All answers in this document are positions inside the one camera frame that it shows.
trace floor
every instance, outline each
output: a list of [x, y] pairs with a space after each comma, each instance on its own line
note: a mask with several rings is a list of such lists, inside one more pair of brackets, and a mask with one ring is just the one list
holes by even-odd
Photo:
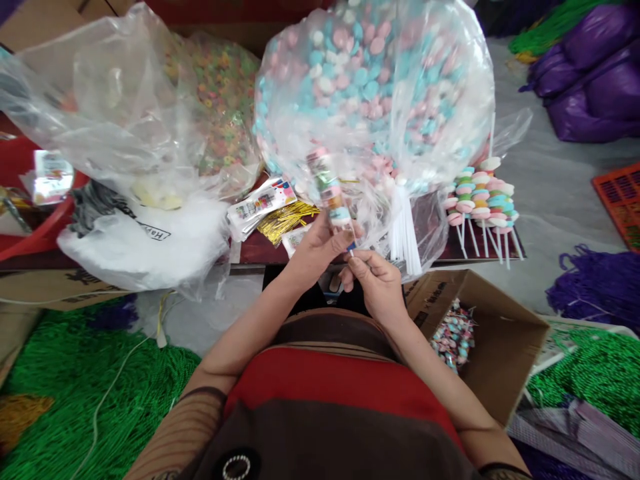
[[[533, 111], [524, 140], [512, 147], [496, 175], [516, 186], [519, 234], [527, 260], [511, 263], [511, 270], [497, 263], [470, 268], [539, 313], [553, 314], [545, 290], [562, 274], [558, 256], [586, 243], [592, 250], [619, 252], [625, 246], [600, 203], [591, 179], [640, 161], [640, 140], [624, 139], [606, 145], [560, 142], [541, 102], [533, 93], [518, 93], [526, 72], [512, 60], [506, 40], [489, 40], [493, 58], [497, 118], [522, 108]], [[224, 298], [216, 299], [217, 273], [211, 276], [202, 303], [180, 301], [165, 308], [165, 331], [174, 345], [203, 355], [213, 342], [258, 296], [262, 277], [230, 277]], [[139, 295], [140, 320], [136, 329], [155, 333], [162, 292]], [[168, 304], [176, 301], [173, 296]]]

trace person's left hand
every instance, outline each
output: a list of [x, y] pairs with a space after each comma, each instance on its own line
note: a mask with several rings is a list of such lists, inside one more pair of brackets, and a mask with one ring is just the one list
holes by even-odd
[[322, 210], [296, 248], [283, 273], [303, 291], [310, 289], [331, 261], [343, 253], [354, 240], [352, 231], [331, 234], [327, 212]]

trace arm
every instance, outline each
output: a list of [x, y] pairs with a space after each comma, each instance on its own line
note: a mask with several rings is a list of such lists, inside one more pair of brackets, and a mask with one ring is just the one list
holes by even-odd
[[247, 364], [269, 346], [295, 302], [351, 242], [352, 232], [332, 237], [326, 214], [318, 216], [284, 271], [196, 367], [125, 480], [176, 478], [192, 462], [218, 432], [227, 394]]
[[354, 251], [354, 254], [355, 258], [349, 259], [349, 266], [341, 272], [345, 291], [350, 291], [354, 278], [358, 278], [371, 316], [400, 358], [447, 410], [472, 464], [480, 468], [489, 463], [506, 463], [527, 471], [504, 430], [460, 377], [438, 358], [409, 318], [398, 269], [375, 252]]

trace orange plastic basket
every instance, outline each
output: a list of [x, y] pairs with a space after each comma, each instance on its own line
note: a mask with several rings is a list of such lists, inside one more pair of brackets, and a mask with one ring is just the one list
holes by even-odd
[[640, 163], [592, 180], [629, 250], [640, 251]]

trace white bag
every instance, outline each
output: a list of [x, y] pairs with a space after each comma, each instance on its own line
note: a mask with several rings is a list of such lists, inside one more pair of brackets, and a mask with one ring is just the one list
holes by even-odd
[[129, 211], [96, 219], [82, 238], [66, 229], [58, 246], [90, 274], [123, 290], [172, 288], [200, 301], [203, 280], [229, 248], [228, 203], [195, 195], [178, 210], [129, 202]]

